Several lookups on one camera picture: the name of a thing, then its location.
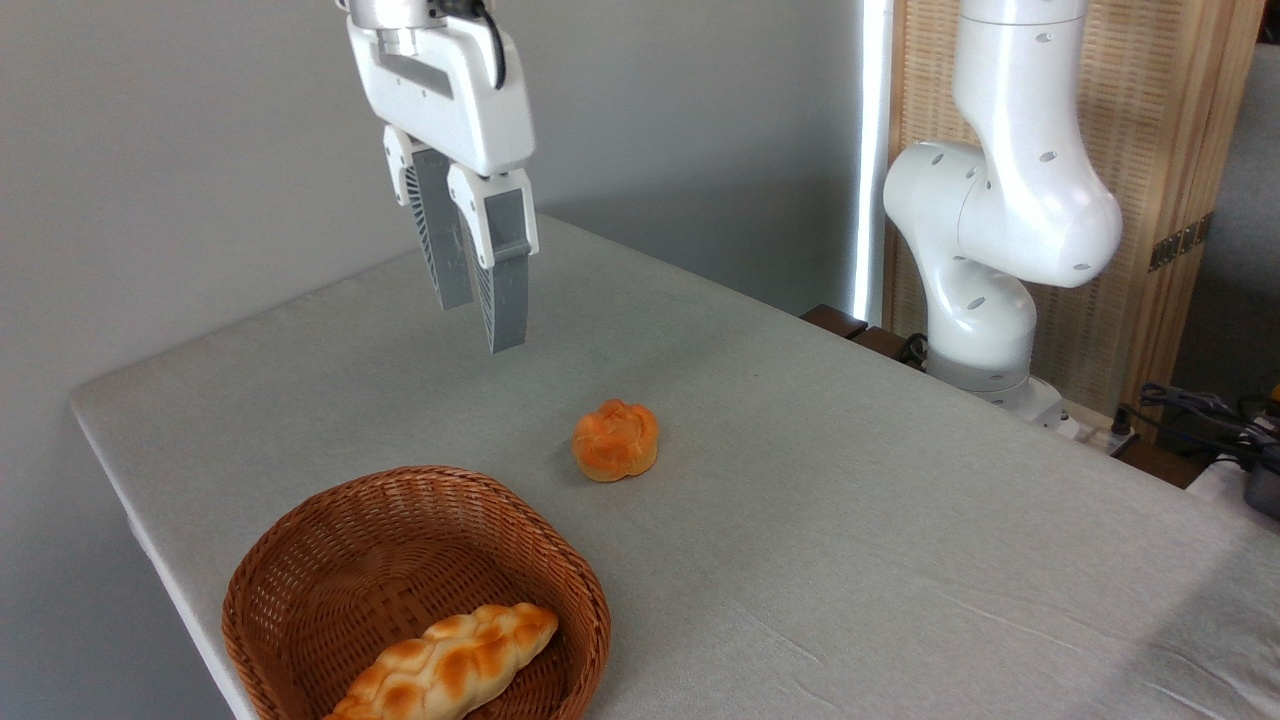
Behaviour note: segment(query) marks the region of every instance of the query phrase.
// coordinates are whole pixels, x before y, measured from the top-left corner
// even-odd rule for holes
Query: hinge
[[[1151,249],[1151,265],[1147,266],[1147,272],[1155,273],[1204,242],[1208,238],[1208,225],[1212,219],[1213,213],[1208,213],[1199,220],[1157,242]]]

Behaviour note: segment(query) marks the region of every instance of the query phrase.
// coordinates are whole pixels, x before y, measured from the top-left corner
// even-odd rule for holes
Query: wooden block
[[[1120,454],[1119,460],[1181,489],[1187,489],[1187,486],[1204,471],[1203,464],[1192,462],[1180,455],[1146,442],[1130,445]]]
[[[902,356],[902,347],[906,346],[906,341],[897,337],[896,334],[886,331],[884,328],[867,328],[867,331],[854,338],[854,342],[868,348],[879,352],[884,357],[897,360]]]
[[[845,340],[852,340],[855,336],[867,329],[867,323],[864,320],[859,320],[847,313],[836,310],[831,305],[819,305],[804,315],[800,315],[800,319],[818,325],[827,332],[836,333]]]

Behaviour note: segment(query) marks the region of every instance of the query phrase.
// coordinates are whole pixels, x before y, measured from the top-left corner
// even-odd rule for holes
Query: light strip
[[[882,322],[884,205],[881,195],[888,156],[890,51],[893,0],[861,3],[861,105],[854,224],[852,314]]]

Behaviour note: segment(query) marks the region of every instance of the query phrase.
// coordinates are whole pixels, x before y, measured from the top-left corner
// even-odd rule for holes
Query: wooden panel
[[[1202,250],[1148,273],[1151,250],[1212,209],[1263,0],[1093,0],[1080,58],[1085,147],[1120,201],[1124,234],[1088,286],[1029,286],[1032,372],[1110,413],[1142,379],[1167,380]],[[899,0],[891,147],[977,142],[951,101],[956,0]],[[888,232],[886,325],[923,332],[906,245]]]

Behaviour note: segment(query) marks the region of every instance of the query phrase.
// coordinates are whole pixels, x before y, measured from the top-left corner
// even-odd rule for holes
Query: bread loaf
[[[557,626],[527,602],[440,620],[383,651],[325,720],[458,720],[507,689]]]

